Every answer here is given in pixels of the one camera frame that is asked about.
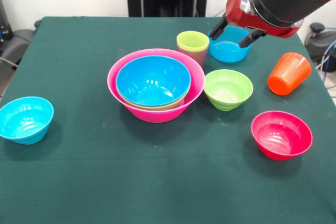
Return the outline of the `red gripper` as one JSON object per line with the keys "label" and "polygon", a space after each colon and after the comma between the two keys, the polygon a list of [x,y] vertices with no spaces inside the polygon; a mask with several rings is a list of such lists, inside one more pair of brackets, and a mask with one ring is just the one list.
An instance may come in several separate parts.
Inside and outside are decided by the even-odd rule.
{"label": "red gripper", "polygon": [[295,23],[283,22],[262,8],[258,11],[253,0],[227,0],[226,17],[209,32],[209,38],[217,40],[224,32],[228,22],[234,23],[244,31],[244,37],[239,41],[240,48],[247,48],[260,37],[271,35],[280,38],[291,37],[301,27],[303,20]]}

